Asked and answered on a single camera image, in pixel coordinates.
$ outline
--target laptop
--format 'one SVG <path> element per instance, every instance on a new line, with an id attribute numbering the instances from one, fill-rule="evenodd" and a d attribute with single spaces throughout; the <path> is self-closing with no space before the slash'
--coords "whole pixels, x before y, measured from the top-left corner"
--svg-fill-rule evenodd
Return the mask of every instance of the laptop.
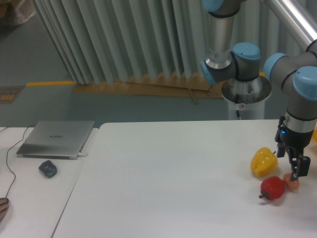
<path id="1" fill-rule="evenodd" d="M 16 152 L 18 157 L 77 159 L 94 121 L 39 121 Z"/>

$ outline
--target metal pole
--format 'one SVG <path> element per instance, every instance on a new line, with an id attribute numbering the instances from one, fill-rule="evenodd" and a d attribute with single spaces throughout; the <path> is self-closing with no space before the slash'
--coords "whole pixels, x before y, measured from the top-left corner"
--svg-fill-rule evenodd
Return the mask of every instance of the metal pole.
<path id="1" fill-rule="evenodd" d="M 299 46 L 306 50 L 317 40 L 317 24 L 310 13 L 296 0 L 264 0 L 283 22 Z"/>

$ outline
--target white tabletop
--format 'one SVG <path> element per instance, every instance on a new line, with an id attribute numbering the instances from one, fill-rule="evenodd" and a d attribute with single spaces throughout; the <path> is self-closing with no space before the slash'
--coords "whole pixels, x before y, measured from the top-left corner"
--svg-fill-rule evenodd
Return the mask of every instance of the white tabletop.
<path id="1" fill-rule="evenodd" d="M 8 170 L 5 159 L 7 150 L 22 139 L 26 128 L 8 128 L 0 132 L 0 197 L 4 197 L 13 174 Z M 87 153 L 98 129 L 93 129 L 83 153 Z M 47 159 L 17 158 L 19 143 L 10 150 L 8 164 L 16 173 L 8 198 L 10 208 L 0 222 L 2 238 L 49 238 L 52 236 L 63 209 L 69 199 L 86 158 L 77 160 L 52 160 L 57 174 L 46 178 L 39 166 Z"/>
<path id="2" fill-rule="evenodd" d="M 317 147 L 297 194 L 269 203 L 250 162 L 277 120 L 101 126 L 54 238 L 316 237 Z M 290 172 L 279 158 L 273 175 Z"/>

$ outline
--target mouse cable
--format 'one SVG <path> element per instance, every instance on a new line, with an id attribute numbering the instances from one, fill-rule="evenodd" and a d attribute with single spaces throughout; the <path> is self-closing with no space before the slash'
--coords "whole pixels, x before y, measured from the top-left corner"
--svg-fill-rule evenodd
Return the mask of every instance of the mouse cable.
<path id="1" fill-rule="evenodd" d="M 8 126 L 8 127 L 4 128 L 4 129 L 0 130 L 0 132 L 4 131 L 5 129 L 8 129 L 8 128 L 11 128 L 11 126 Z"/>
<path id="2" fill-rule="evenodd" d="M 30 128 L 30 127 L 32 127 L 32 126 L 35 126 L 35 125 L 30 125 L 30 126 L 28 126 L 28 127 L 25 129 L 24 133 L 23 133 L 22 139 L 21 139 L 20 141 L 16 142 L 15 145 L 13 145 L 10 149 L 8 149 L 8 151 L 7 151 L 7 153 L 6 153 L 6 166 L 7 166 L 8 169 L 11 171 L 11 173 L 14 175 L 14 179 L 13 179 L 13 181 L 12 181 L 12 183 L 11 183 L 9 189 L 8 189 L 8 192 L 6 193 L 5 198 L 8 197 L 9 191 L 10 191 L 10 189 L 11 189 L 11 187 L 12 187 L 14 181 L 15 181 L 15 178 L 16 178 L 15 173 L 12 171 L 12 169 L 10 169 L 10 167 L 9 167 L 9 165 L 8 165 L 8 154 L 9 154 L 9 151 L 10 151 L 14 146 L 16 146 L 18 143 L 20 143 L 22 140 L 24 140 L 24 135 L 25 135 L 27 129 Z"/>

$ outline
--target human hand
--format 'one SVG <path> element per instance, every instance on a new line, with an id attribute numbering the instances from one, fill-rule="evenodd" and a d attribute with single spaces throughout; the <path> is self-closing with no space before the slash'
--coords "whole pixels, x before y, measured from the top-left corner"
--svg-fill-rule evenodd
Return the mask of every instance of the human hand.
<path id="1" fill-rule="evenodd" d="M 0 198 L 0 221 L 6 215 L 9 208 L 9 199 Z"/>

